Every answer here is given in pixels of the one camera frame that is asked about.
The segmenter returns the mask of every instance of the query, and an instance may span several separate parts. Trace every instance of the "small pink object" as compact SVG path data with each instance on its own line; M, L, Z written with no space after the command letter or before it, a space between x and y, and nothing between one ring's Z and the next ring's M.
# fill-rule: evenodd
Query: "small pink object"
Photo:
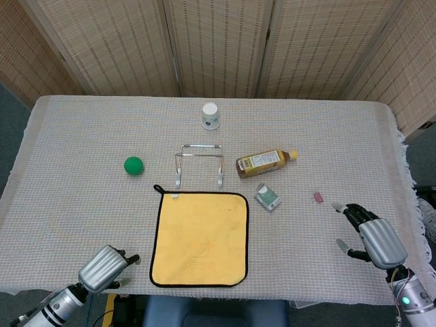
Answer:
M315 192L313 194L313 197L315 198L315 201L318 203L324 202L324 198L322 197L320 192Z

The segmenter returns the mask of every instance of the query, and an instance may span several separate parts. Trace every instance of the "green ball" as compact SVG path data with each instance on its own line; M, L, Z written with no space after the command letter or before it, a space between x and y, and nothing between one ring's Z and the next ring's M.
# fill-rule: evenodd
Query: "green ball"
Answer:
M144 171L144 164L138 157L129 157L124 162L124 169L130 175L141 175Z

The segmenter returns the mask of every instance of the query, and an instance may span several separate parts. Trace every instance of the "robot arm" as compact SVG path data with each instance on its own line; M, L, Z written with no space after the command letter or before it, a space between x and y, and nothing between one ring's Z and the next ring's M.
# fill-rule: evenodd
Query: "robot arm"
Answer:
M394 295L395 306L413 327L436 327L436 300L431 301L414 272L403 266L407 252L390 223L358 204L345 206L333 202L332 206L347 217L366 249L354 251L338 238L336 243L341 250L352 258L372 262L378 269L386 270L386 282ZM400 312L396 326L401 326Z
M60 292L51 294L41 305L21 315L10 323L11 327L38 311L23 327L59 327L62 326L87 300L87 295L98 294L106 289L120 288L129 279L115 281L125 268L140 263L139 255L125 257L124 250L117 250L110 245L101 248L79 271L79 282Z

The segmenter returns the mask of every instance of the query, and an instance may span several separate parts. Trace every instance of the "table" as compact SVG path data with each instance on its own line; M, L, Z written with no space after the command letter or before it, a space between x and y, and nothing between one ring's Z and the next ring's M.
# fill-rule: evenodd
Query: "table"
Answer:
M221 114L215 131L200 123L207 101ZM338 201L389 218L409 252L406 264L434 297L401 140L389 107L375 102L42 97L0 201L0 291L75 283L80 267L111 244L142 257L122 274L131 278L122 293L392 304L384 272L337 247L340 237L362 249L345 216L330 206ZM221 190L249 201L249 272L235 287L165 289L149 280L160 199L153 185L175 189L181 144L220 144ZM271 148L297 149L298 161L240 180L236 158ZM143 175L124 172L131 155L143 158ZM185 159L182 190L219 191L215 162ZM259 183L283 199L271 213L253 198ZM314 191L324 203L313 200Z

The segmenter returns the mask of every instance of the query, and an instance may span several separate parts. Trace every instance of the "yellow towel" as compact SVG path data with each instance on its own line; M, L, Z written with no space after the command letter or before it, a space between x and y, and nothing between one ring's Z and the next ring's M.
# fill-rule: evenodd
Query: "yellow towel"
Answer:
M237 193L162 194L150 279L160 287L233 286L248 271L248 202Z

